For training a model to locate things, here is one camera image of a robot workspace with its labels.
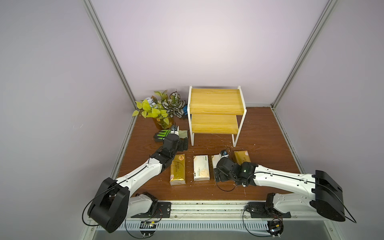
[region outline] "lavender wall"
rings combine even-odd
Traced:
[[[81,1],[1,1],[0,32],[0,239],[79,239],[133,106]]]
[[[277,113],[306,172],[326,171],[357,220],[348,240],[382,239],[384,2],[338,2]]]
[[[242,86],[270,104],[327,1],[92,0],[136,99]]]

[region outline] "shelf board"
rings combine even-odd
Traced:
[[[236,115],[193,114],[193,133],[237,134],[239,128]]]
[[[192,88],[191,114],[242,115],[244,107],[239,89]]]

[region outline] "black cable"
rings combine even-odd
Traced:
[[[222,190],[222,191],[224,191],[224,192],[230,192],[230,191],[233,191],[238,185],[236,185],[236,186],[235,186],[234,188],[232,188],[231,190],[224,190],[224,189],[222,189],[221,187],[219,187],[217,183],[216,183],[216,186],[217,186],[220,190]]]
[[[100,193],[99,195],[95,196],[90,202],[88,202],[88,204],[85,206],[85,208],[84,208],[84,210],[83,210],[83,214],[81,215],[81,219],[83,220],[83,223],[84,223],[85,225],[90,226],[90,227],[99,226],[99,224],[97,224],[97,225],[90,225],[90,224],[87,224],[87,223],[84,221],[84,212],[85,212],[85,209],[88,207],[88,205],[91,204],[91,202],[92,202],[93,200],[95,200],[98,196],[100,196],[101,194],[104,194],[105,192],[108,192],[109,190],[111,190],[111,189],[117,187],[120,183],[125,182],[125,181],[126,181],[126,180],[121,181],[121,182],[119,182],[118,184],[116,184],[115,186],[112,186],[112,187],[108,188],[107,190],[103,191],[103,192]]]
[[[245,229],[247,230],[247,232],[249,232],[251,235],[253,235],[253,236],[255,236],[255,237],[271,237],[272,235],[269,235],[269,236],[258,236],[258,235],[255,235],[255,234],[251,233],[251,232],[247,229],[247,227],[245,226],[245,223],[244,223],[244,213],[245,213],[245,210],[246,210],[246,209],[247,209],[247,208],[245,208],[244,211],[243,211],[243,216],[242,216],[242,218],[243,218],[243,226],[245,227]]]
[[[230,192],[230,191],[233,191],[238,185],[236,185],[234,188],[232,188],[231,190],[224,190],[224,189],[222,189],[221,187],[219,187],[218,186],[218,184],[216,183],[216,186],[220,189],[220,190],[222,190],[222,191],[224,191],[224,192]]]
[[[302,181],[304,182],[304,180],[302,179],[298,179],[298,178],[294,178],[294,177],[288,177],[288,176],[284,176],[284,175],[280,175],[280,174],[275,174],[275,173],[270,173],[270,172],[255,172],[253,175],[255,175],[256,173],[266,173],[266,174],[270,174],[270,175],[276,175],[276,176],[280,176],[280,177],[287,177],[287,178],[291,178],[291,179],[295,179],[295,180],[298,180],[298,181]],[[353,223],[357,223],[355,218],[352,216],[352,214],[349,212],[349,210],[347,209],[347,207],[344,205],[343,201],[336,195],[336,193],[334,193],[331,189],[329,189],[327,186],[324,186],[322,184],[319,184],[319,183],[315,183],[315,182],[310,182],[310,183],[313,183],[313,184],[316,184],[316,185],[319,185],[319,186],[322,186],[322,187],[325,187],[326,189],[328,189],[330,192],[333,193],[333,195],[335,195],[335,197],[340,201],[340,203],[342,204],[342,206],[345,208],[345,210],[347,210],[348,214],[351,216],[351,218],[353,220],[351,220],[349,217],[345,216],[346,219],[350,220],[351,222]]]
[[[88,207],[88,205],[91,204],[91,202],[92,202],[93,200],[95,200],[98,196],[100,196],[101,194],[104,194],[105,192],[107,192],[107,191],[109,191],[109,190],[111,190],[111,189],[117,187],[120,183],[123,183],[123,182],[129,180],[130,178],[132,178],[132,177],[134,177],[135,175],[137,175],[139,172],[143,171],[146,167],[148,167],[148,164],[149,164],[149,158],[148,158],[148,163],[147,163],[147,165],[146,165],[144,168],[142,168],[140,171],[138,171],[137,173],[133,174],[132,176],[130,176],[130,177],[127,178],[126,180],[123,180],[123,181],[117,183],[115,186],[112,186],[112,187],[108,188],[107,190],[103,191],[103,192],[100,193],[99,195],[95,196],[90,202],[88,202],[88,204],[85,205],[85,208],[84,208],[83,213],[82,213],[82,215],[81,215],[81,220],[83,221],[83,223],[84,223],[85,225],[87,225],[87,226],[90,226],[90,227],[96,227],[96,226],[99,226],[99,224],[97,224],[97,225],[91,225],[91,224],[87,224],[87,223],[84,221],[84,212],[85,212],[85,209]]]
[[[150,237],[153,236],[153,234],[150,235],[149,237],[142,237],[142,238],[132,236],[132,234],[130,234],[129,231],[128,231],[128,229],[127,229],[127,219],[125,219],[125,221],[124,221],[124,225],[125,225],[125,230],[127,231],[127,233],[128,233],[131,237],[133,237],[133,238],[136,238],[136,239],[146,239],[146,238],[150,238]]]
[[[160,219],[158,221],[155,221],[155,223],[158,223],[159,221],[161,221],[161,219],[163,219],[163,211],[161,209],[160,210]]]
[[[282,221],[281,219],[279,219],[279,218],[274,218],[274,219],[272,219],[272,221],[275,220],[275,219],[277,219],[277,220],[279,220],[281,223],[283,223],[283,221]]]
[[[262,216],[272,217],[272,216],[270,216],[270,215],[268,215],[268,214],[265,214],[265,213],[263,213],[263,212],[260,212],[260,211],[258,211],[258,210],[256,210],[256,209],[254,209],[253,212],[256,212],[257,214],[262,215]]]

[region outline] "gold tissue package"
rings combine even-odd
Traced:
[[[170,166],[170,185],[185,184],[185,154],[175,155]]]
[[[235,159],[238,165],[242,165],[243,162],[251,162],[248,151],[235,151]]]

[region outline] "wooden shelf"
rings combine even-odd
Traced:
[[[190,113],[243,115],[244,107],[240,90],[192,88]]]
[[[236,147],[247,113],[240,86],[237,89],[212,89],[190,85],[187,111],[192,146],[195,133],[213,133],[231,134]],[[240,126],[236,115],[243,115]]]
[[[239,131],[236,115],[193,114],[193,133],[237,134]]]

